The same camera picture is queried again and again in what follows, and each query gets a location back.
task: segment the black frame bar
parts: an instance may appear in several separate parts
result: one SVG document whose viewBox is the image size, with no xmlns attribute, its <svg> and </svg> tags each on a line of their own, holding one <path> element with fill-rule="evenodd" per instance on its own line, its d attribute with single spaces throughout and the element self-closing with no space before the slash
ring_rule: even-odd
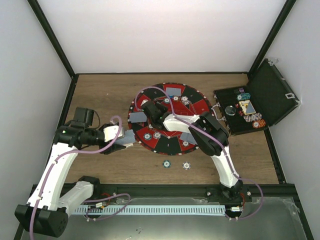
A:
<svg viewBox="0 0 320 240">
<path fill-rule="evenodd" d="M 37 0 L 28 0 L 34 14 L 39 20 L 43 30 L 45 31 L 47 37 L 49 38 L 52 46 L 54 47 L 56 53 L 58 54 L 61 62 L 63 63 L 66 71 L 71 77 L 71 83 L 69 86 L 69 90 L 64 102 L 64 106 L 62 109 L 62 113 L 58 122 L 58 127 L 63 125 L 66 121 L 67 114 L 70 108 L 70 104 L 76 89 L 77 81 L 79 78 L 79 74 L 75 74 L 72 66 L 70 65 L 67 56 L 65 55 L 54 31 L 52 30 L 44 12 L 42 11 Z M 81 74 L 246 74 L 248 79 L 252 78 L 253 74 L 258 69 L 260 63 L 265 58 L 265 55 L 270 48 L 272 42 L 274 41 L 276 35 L 278 34 L 281 26 L 285 22 L 287 16 L 289 15 L 292 7 L 294 6 L 296 0 L 287 0 L 278 15 L 275 23 L 273 24 L 272 29 L 270 30 L 266 40 L 264 41 L 256 59 L 254 60 L 249 72 L 141 72 L 141 73 L 81 73 Z M 303 225 L 304 232 L 307 236 L 308 240 L 313 240 L 313 235 L 311 233 L 308 221 L 306 219 L 306 215 L 300 203 L 299 196 L 296 191 L 296 187 L 294 184 L 286 183 L 285 175 L 283 173 L 281 163 L 278 158 L 278 154 L 276 152 L 275 145 L 273 143 L 271 134 L 269 129 L 264 131 L 267 144 L 270 150 L 270 154 L 273 160 L 274 168 L 278 177 L 278 181 L 280 184 L 261 184 L 260 187 L 263 190 L 263 194 L 266 197 L 292 197 L 295 205 L 299 208 L 300 213 L 299 217 Z M 69 191 L 74 186 L 73 183 L 66 183 L 62 189 L 62 193 L 64 194 Z M 116 193 L 129 193 L 133 197 L 204 197 L 206 196 L 206 192 L 210 189 L 216 189 L 219 185 L 167 185 L 167 184 L 102 184 L 102 188 L 109 192 Z M 244 185 L 244 189 L 251 192 L 252 197 L 259 197 L 260 192 L 255 185 Z M 21 225 L 18 226 L 16 234 L 14 236 L 14 240 L 21 240 L 23 235 L 23 227 Z"/>
<path fill-rule="evenodd" d="M 54 31 L 52 30 L 44 12 L 42 11 L 37 0 L 28 0 L 30 7 L 34 11 L 35 16 L 38 18 L 43 30 L 45 31 L 47 37 L 49 38 L 52 46 L 54 47 L 56 53 L 58 54 L 62 64 L 64 65 L 66 71 L 70 75 L 71 78 L 75 77 L 75 72 L 72 69 L 67 56 L 65 55 L 64 50 L 62 49 Z"/>
<path fill-rule="evenodd" d="M 265 59 L 265 56 L 266 56 L 271 44 L 275 40 L 280 28 L 282 27 L 285 20 L 287 19 L 287 16 L 289 15 L 289 13 L 290 13 L 291 9 L 293 8 L 293 6 L 295 5 L 296 1 L 297 0 L 286 0 L 286 2 L 284 3 L 277 19 L 275 20 L 268 36 L 266 37 L 258 55 L 256 56 L 252 66 L 249 70 L 249 73 L 248 73 L 249 80 L 252 78 L 252 76 L 258 70 L 260 63 Z"/>
</svg>

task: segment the stack of poker chips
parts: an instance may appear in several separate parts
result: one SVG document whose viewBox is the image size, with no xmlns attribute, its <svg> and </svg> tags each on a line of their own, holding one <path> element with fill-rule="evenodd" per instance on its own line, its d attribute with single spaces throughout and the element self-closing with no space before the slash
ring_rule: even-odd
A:
<svg viewBox="0 0 320 240">
<path fill-rule="evenodd" d="M 258 121 L 258 120 L 262 119 L 262 114 L 260 112 L 257 112 L 257 113 L 251 114 L 251 115 L 245 115 L 245 116 L 243 116 L 243 119 L 247 123 L 250 123 L 253 121 Z"/>
<path fill-rule="evenodd" d="M 263 120 L 263 119 L 258 120 L 258 121 L 254 121 L 254 122 L 252 123 L 252 126 L 253 126 L 255 129 L 263 128 L 265 125 L 266 125 L 266 121 Z"/>
<path fill-rule="evenodd" d="M 251 98 L 250 93 L 241 93 L 238 96 L 236 96 L 236 99 L 238 99 L 238 101 L 249 100 L 250 98 Z"/>
</svg>

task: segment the wooden tabletop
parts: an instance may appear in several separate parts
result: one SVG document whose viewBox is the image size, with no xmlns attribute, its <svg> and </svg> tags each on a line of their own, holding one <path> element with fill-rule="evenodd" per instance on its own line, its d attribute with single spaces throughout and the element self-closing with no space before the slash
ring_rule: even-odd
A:
<svg viewBox="0 0 320 240">
<path fill-rule="evenodd" d="M 196 88 L 215 103 L 213 91 L 245 85 L 245 74 L 83 74 L 78 78 L 67 121 L 76 107 L 96 110 L 102 123 L 119 115 L 128 129 L 127 117 L 137 92 L 158 83 L 183 83 Z M 98 125 L 95 119 L 93 126 Z M 263 131 L 229 137 L 230 154 L 241 177 L 259 184 L 277 184 L 278 179 Z M 164 168 L 164 160 L 171 162 Z M 190 162 L 184 170 L 183 162 Z M 219 175 L 211 158 L 200 149 L 184 155 L 168 156 L 151 152 L 135 143 L 133 147 L 109 155 L 79 154 L 70 168 L 67 183 L 83 175 L 109 184 L 218 184 Z"/>
</svg>

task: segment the purple cable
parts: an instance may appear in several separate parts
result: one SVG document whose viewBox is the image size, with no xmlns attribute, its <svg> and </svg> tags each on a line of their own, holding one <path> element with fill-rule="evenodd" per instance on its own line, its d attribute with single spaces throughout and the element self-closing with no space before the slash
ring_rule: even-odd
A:
<svg viewBox="0 0 320 240">
<path fill-rule="evenodd" d="M 219 142 L 219 141 L 218 141 L 216 138 L 214 138 L 213 136 L 209 135 L 207 132 L 205 132 L 205 131 L 201 130 L 200 128 L 197 128 L 196 126 L 193 126 L 193 125 L 190 124 L 189 122 L 187 122 L 187 121 L 179 118 L 179 117 L 176 115 L 175 111 L 174 111 L 174 106 L 173 106 L 173 104 L 172 104 L 171 98 L 170 98 L 169 95 L 168 95 L 163 89 L 161 89 L 160 87 L 157 87 L 157 86 L 147 86 L 147 87 L 142 88 L 142 89 L 138 92 L 138 94 L 137 94 L 137 95 L 135 96 L 135 98 L 134 98 L 134 105 L 135 105 L 135 107 L 136 107 L 136 109 L 137 109 L 138 111 L 141 111 L 141 109 L 138 108 L 138 106 L 137 106 L 137 98 L 138 98 L 139 94 L 140 94 L 142 91 L 146 90 L 146 89 L 157 89 L 157 90 L 163 92 L 163 93 L 165 94 L 165 96 L 166 96 L 166 97 L 169 99 L 169 101 L 170 101 L 170 106 L 171 106 L 172 115 L 173 115 L 177 120 L 179 120 L 180 122 L 182 122 L 182 123 L 190 126 L 190 127 L 193 128 L 194 130 L 202 133 L 202 134 L 205 135 L 206 137 L 208 137 L 208 138 L 210 138 L 211 140 L 213 140 L 214 142 L 216 142 L 216 143 L 221 147 L 221 149 L 222 149 L 222 151 L 223 151 L 223 153 L 224 153 L 224 156 L 225 156 L 225 158 L 226 158 L 226 160 L 227 160 L 227 162 L 228 162 L 228 165 L 229 165 L 229 167 L 230 167 L 230 169 L 231 169 L 231 171 L 232 171 L 232 174 L 233 174 L 237 179 L 239 179 L 239 180 L 241 180 L 241 181 L 248 181 L 248 182 L 251 182 L 251 183 L 253 183 L 254 185 L 256 185 L 256 187 L 259 189 L 259 192 L 260 192 L 260 194 L 261 194 L 261 202 L 260 202 L 259 207 L 258 207 L 252 214 L 250 214 L 250 215 L 248 215 L 248 216 L 244 216 L 244 217 L 238 218 L 238 220 L 248 219 L 248 218 L 252 217 L 253 215 L 255 215 L 255 214 L 261 209 L 261 207 L 262 207 L 262 205 L 263 205 L 263 203 L 264 203 L 264 193 L 262 192 L 261 187 L 260 187 L 255 181 L 253 181 L 253 180 L 251 180 L 251 179 L 247 179 L 247 178 L 241 178 L 241 177 L 239 177 L 237 174 L 235 174 L 235 169 L 234 169 L 234 168 L 232 167 L 232 165 L 231 165 L 231 161 L 230 161 L 230 159 L 229 159 L 229 157 L 228 157 L 228 155 L 227 155 L 227 152 L 226 152 L 225 147 L 223 146 L 223 144 L 222 144 L 221 142 Z"/>
<path fill-rule="evenodd" d="M 54 161 L 57 163 L 58 160 L 60 158 L 62 158 L 63 156 L 67 155 L 67 154 L 98 154 L 98 153 L 101 153 L 103 151 L 105 151 L 106 149 L 110 148 L 112 146 L 112 144 L 114 144 L 114 142 L 117 140 L 121 130 L 122 130 L 122 119 L 121 117 L 119 116 L 113 116 L 111 117 L 110 119 L 110 122 L 113 123 L 113 120 L 114 119 L 118 119 L 119 121 L 119 129 L 118 129 L 118 132 L 116 133 L 114 139 L 111 140 L 111 142 L 106 145 L 105 147 L 99 149 L 99 150 L 95 150 L 95 151 L 83 151 L 83 150 L 71 150 L 71 151 L 67 151 L 67 152 L 64 152 L 62 154 L 60 154 Z M 30 227 L 29 227 L 29 236 L 30 236 L 30 239 L 31 240 L 35 240 L 35 236 L 34 236 L 34 223 L 35 223 L 35 216 L 36 216 L 36 211 L 37 211 L 37 208 L 39 206 L 39 202 L 40 202 L 40 199 L 41 199 L 41 196 L 42 196 L 42 193 L 45 189 L 45 186 L 46 186 L 46 183 L 47 183 L 47 180 L 49 178 L 49 175 L 50 175 L 50 172 L 52 171 L 52 168 L 54 167 L 55 163 L 51 164 L 51 166 L 49 167 L 48 171 L 46 172 L 45 174 L 45 177 L 43 179 L 43 182 L 42 182 L 42 185 L 40 187 L 40 191 L 39 191 L 39 199 L 37 201 L 35 201 L 35 204 L 34 204 L 34 207 L 33 207 L 33 210 L 32 210 L 32 214 L 31 214 L 31 219 L 30 219 Z"/>
<path fill-rule="evenodd" d="M 103 199 L 98 199 L 98 200 L 86 200 L 84 201 L 84 203 L 97 203 L 97 202 L 103 202 L 103 201 L 107 201 L 109 199 L 114 199 L 114 198 L 118 198 L 118 197 L 121 197 L 121 196 L 127 196 L 128 197 L 128 202 L 122 207 L 120 208 L 118 211 L 116 211 L 115 213 L 109 215 L 109 216 L 105 216 L 105 217 L 99 217 L 99 218 L 94 218 L 92 219 L 92 221 L 101 221 L 101 220 L 105 220 L 105 219 L 109 219 L 109 218 L 112 218 L 113 216 L 117 215 L 118 213 L 120 213 L 123 209 L 125 209 L 129 203 L 130 203 L 130 200 L 131 200 L 131 197 L 128 193 L 120 193 L 118 195 L 114 195 L 114 196 L 109 196 L 109 197 L 106 197 L 106 198 L 103 198 Z M 90 221 L 91 218 L 89 218 L 88 216 L 88 213 L 92 210 L 95 210 L 95 209 L 100 209 L 100 208 L 91 208 L 89 209 L 86 214 L 85 214 L 85 217 L 87 220 Z"/>
</svg>

